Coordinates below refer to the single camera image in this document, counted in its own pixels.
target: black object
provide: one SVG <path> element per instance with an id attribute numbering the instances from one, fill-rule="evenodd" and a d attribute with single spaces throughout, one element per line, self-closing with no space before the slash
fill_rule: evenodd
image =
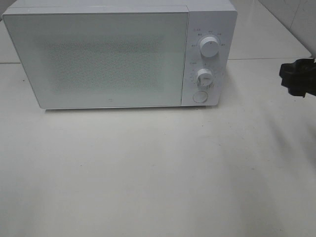
<path id="1" fill-rule="evenodd" d="M 281 85 L 293 96 L 305 97 L 306 93 L 316 96 L 316 63 L 314 58 L 299 59 L 281 65 Z"/>

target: white microwave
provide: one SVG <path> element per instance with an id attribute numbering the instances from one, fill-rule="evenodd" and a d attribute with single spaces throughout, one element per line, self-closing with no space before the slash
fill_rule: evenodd
<path id="1" fill-rule="evenodd" d="M 229 0 L 18 0 L 2 16 L 44 109 L 216 105 Z"/>

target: power knob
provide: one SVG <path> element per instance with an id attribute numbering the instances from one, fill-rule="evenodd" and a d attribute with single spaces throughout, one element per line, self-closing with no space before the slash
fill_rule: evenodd
<path id="1" fill-rule="evenodd" d="M 215 36 L 207 36 L 200 41 L 199 48 L 204 57 L 213 57 L 218 53 L 219 39 Z"/>
<path id="2" fill-rule="evenodd" d="M 209 86 L 214 81 L 214 74 L 209 69 L 200 69 L 195 81 L 199 86 Z"/>

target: microwave door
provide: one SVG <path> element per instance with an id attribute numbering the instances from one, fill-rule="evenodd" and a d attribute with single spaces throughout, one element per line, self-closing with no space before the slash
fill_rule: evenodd
<path id="1" fill-rule="evenodd" d="M 39 105 L 180 106 L 188 12 L 146 9 L 4 16 Z"/>

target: white knob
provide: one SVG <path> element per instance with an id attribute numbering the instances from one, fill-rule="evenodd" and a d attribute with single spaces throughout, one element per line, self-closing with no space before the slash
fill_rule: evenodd
<path id="1" fill-rule="evenodd" d="M 196 75 L 196 83 L 200 86 L 209 86 L 214 81 L 214 75 L 209 69 L 200 69 Z"/>
<path id="2" fill-rule="evenodd" d="M 207 36 L 199 43 L 201 54 L 210 58 L 218 53 L 219 40 L 214 36 Z"/>

